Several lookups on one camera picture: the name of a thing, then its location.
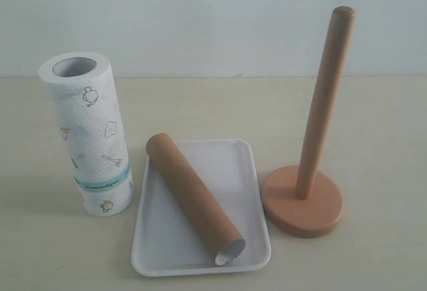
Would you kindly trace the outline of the white rectangular plastic tray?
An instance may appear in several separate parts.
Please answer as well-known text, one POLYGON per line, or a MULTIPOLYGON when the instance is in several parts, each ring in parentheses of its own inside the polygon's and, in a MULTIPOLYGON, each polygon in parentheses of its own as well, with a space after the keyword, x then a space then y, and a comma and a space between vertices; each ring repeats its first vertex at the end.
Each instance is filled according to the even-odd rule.
POLYGON ((249 272, 272 249, 242 139, 151 141, 131 251, 144 276, 249 272))

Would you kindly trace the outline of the white printed paper towel roll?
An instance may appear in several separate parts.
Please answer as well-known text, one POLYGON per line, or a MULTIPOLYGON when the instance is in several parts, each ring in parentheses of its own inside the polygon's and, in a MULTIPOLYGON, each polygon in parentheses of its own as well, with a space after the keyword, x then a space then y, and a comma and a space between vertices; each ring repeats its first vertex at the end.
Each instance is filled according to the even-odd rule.
POLYGON ((111 63, 71 52, 39 68, 83 207, 97 217, 130 205, 133 177, 111 63))

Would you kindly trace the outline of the wooden paper towel holder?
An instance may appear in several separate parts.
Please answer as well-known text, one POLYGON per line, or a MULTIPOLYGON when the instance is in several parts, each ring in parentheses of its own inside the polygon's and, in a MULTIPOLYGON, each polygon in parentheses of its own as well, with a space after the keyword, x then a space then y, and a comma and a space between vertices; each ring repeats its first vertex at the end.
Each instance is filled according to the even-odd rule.
POLYGON ((356 12, 339 6, 332 12, 310 106, 300 162, 273 171, 262 185, 262 203, 270 221, 299 238, 318 238, 340 221, 343 197, 318 165, 356 12))

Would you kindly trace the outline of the brown cardboard tube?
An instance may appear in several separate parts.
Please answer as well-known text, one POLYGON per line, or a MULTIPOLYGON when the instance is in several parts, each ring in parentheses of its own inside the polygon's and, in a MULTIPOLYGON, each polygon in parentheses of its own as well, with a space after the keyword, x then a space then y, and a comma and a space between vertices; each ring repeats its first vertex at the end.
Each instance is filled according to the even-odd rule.
POLYGON ((145 148, 215 265, 237 258, 246 240, 172 138, 166 133, 155 134, 145 148))

